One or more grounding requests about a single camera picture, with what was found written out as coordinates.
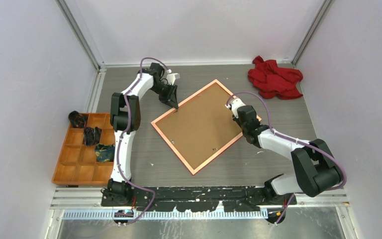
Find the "red picture frame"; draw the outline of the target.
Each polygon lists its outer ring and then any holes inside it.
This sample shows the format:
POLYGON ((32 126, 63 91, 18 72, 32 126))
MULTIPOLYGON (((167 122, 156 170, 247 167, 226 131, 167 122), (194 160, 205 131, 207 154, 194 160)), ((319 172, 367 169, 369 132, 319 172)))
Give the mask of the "red picture frame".
POLYGON ((151 122, 192 175, 243 136, 225 105, 231 95, 219 80, 213 80, 180 102, 177 109, 151 122))

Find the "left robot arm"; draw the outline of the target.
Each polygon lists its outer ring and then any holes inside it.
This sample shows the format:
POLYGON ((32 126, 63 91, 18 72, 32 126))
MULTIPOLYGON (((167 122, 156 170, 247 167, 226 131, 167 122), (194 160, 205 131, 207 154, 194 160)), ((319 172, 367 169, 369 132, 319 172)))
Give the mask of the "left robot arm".
POLYGON ((113 170, 105 190, 107 198, 113 198, 119 205, 127 206, 132 202, 131 184, 132 143, 141 124, 140 100, 148 92, 158 95, 161 103, 171 108, 179 107, 174 73, 159 63, 151 63, 141 68, 134 81, 121 93, 111 96, 110 123, 114 130, 115 146, 113 170))

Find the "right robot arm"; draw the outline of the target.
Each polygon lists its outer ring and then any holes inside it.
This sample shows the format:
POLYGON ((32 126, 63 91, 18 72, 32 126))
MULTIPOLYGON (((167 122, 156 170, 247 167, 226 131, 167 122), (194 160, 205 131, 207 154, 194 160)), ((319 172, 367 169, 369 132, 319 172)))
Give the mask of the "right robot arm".
POLYGON ((264 198, 277 204, 285 194, 304 193, 315 197, 344 183, 344 173, 331 159, 325 141, 298 140, 261 124, 252 106, 228 106, 247 142, 275 152, 292 162, 294 174, 280 174, 264 183, 264 198))

